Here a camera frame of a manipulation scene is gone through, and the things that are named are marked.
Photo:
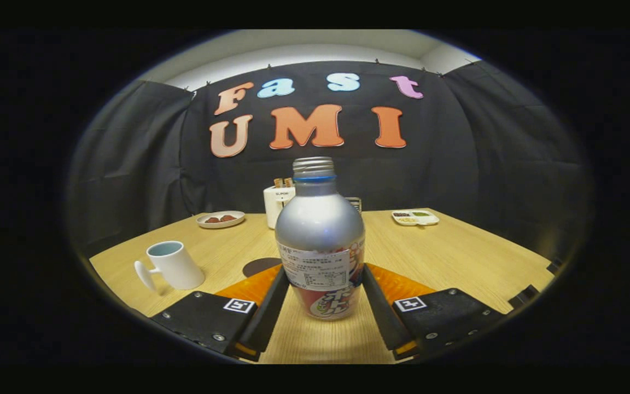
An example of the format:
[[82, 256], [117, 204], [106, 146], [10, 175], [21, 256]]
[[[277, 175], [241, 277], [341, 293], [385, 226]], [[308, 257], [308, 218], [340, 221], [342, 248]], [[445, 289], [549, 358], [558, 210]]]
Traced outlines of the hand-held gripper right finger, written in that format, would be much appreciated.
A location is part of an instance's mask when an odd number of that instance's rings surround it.
[[435, 290], [365, 264], [362, 284], [383, 342], [396, 361], [462, 344], [506, 317], [458, 288]]

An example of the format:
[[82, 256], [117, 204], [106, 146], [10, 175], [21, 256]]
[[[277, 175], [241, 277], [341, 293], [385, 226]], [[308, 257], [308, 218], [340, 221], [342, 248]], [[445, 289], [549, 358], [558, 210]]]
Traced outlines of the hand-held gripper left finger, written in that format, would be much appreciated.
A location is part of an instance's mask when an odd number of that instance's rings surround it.
[[203, 349], [256, 362], [269, 345], [289, 286], [278, 264], [216, 294], [188, 294], [151, 320]]

